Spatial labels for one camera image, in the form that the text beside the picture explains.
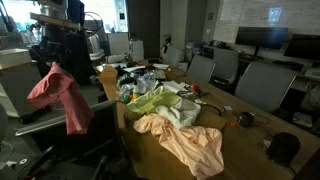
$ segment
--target cardboard box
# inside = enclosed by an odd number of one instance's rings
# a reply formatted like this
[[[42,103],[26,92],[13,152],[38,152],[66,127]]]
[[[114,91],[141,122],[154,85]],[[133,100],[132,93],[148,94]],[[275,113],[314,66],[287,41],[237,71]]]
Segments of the cardboard box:
[[[117,80],[118,71],[110,65],[107,65],[99,75],[101,83],[115,83]]]

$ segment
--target whiteboard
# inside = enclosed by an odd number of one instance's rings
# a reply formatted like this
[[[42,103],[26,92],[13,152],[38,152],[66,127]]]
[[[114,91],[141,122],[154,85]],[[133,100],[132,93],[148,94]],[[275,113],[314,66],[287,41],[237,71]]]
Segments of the whiteboard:
[[[214,39],[234,43],[239,26],[320,35],[320,0],[220,0]]]

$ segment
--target office desk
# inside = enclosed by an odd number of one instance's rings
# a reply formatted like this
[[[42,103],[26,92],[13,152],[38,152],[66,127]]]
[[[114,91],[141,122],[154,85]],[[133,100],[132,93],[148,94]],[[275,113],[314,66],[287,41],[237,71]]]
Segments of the office desk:
[[[181,77],[181,79],[177,78],[176,80],[185,81],[186,79],[185,77]],[[227,126],[224,130],[222,151],[225,162],[225,169],[223,172],[223,176],[219,176],[219,178],[281,180],[293,178],[294,175],[288,168],[274,164],[267,159],[265,153],[266,148],[264,146],[261,146],[261,143],[263,143],[263,140],[266,139],[266,136],[268,135],[266,130],[273,135],[279,132],[288,132],[296,135],[299,138],[301,148],[291,163],[291,166],[295,171],[299,171],[308,161],[308,159],[320,147],[320,140],[317,137],[281,119],[278,119],[277,117],[253,105],[250,105],[226,92],[223,92],[214,86],[201,84],[191,77],[189,77],[189,80],[190,82],[200,85],[204,92],[208,92],[204,95],[204,97],[201,98],[202,100],[205,100],[209,104],[215,105],[221,109],[223,106],[229,105],[234,110],[234,115],[227,116],[225,118],[227,120]],[[115,84],[103,82],[101,83],[103,84],[105,92],[109,99],[117,96],[117,94],[115,93]],[[120,121],[122,121],[119,123],[123,125],[122,127],[125,127],[124,119],[126,119],[127,117],[123,115],[128,115],[126,114],[126,106],[119,103],[118,108],[118,118]],[[257,121],[265,122],[266,119],[270,119],[270,122],[268,125],[263,126],[263,128],[244,128],[241,126],[231,127],[229,125],[230,122],[235,122],[237,120],[237,116],[243,111],[249,111],[255,113],[256,115],[259,115],[256,116]],[[220,119],[218,116],[214,115],[216,113],[215,111],[212,110],[208,111],[208,113],[209,112],[209,116],[211,116],[212,119]],[[191,173],[186,170],[186,167],[181,162],[174,161],[173,159],[175,159],[176,157],[168,153],[166,150],[163,150],[161,148],[146,149],[146,147],[151,147],[151,145],[147,146],[148,144],[153,144],[154,147],[157,147],[156,144],[158,144],[159,142],[150,134],[139,134],[132,131],[132,120],[137,118],[139,117],[127,119],[126,125],[128,125],[129,127],[126,127],[126,129],[121,129],[128,150],[132,150],[131,152],[129,151],[129,154],[132,158],[137,175],[140,177],[143,177],[145,175],[149,177],[149,179],[192,178],[190,176]],[[212,123],[210,119],[203,119],[201,125],[208,126],[210,123]],[[132,138],[136,139],[140,137],[145,139],[140,139],[140,142],[136,141],[139,144],[134,144],[135,140],[132,140]],[[164,169],[171,170],[169,172],[171,174],[154,174],[155,172],[165,172]]]

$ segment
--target light orange garment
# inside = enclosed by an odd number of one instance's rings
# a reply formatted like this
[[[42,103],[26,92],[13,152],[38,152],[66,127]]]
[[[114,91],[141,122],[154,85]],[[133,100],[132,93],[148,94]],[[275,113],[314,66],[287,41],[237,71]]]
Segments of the light orange garment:
[[[223,170],[222,134],[217,129],[201,126],[177,129],[165,116],[158,114],[143,116],[134,123],[134,129],[160,135],[160,145],[187,165],[198,179],[206,179]]]

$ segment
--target door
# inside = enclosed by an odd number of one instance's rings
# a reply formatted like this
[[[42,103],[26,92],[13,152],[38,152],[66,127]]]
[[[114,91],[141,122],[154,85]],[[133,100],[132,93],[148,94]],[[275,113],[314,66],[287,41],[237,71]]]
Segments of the door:
[[[127,0],[130,38],[143,41],[144,57],[160,55],[160,0]]]

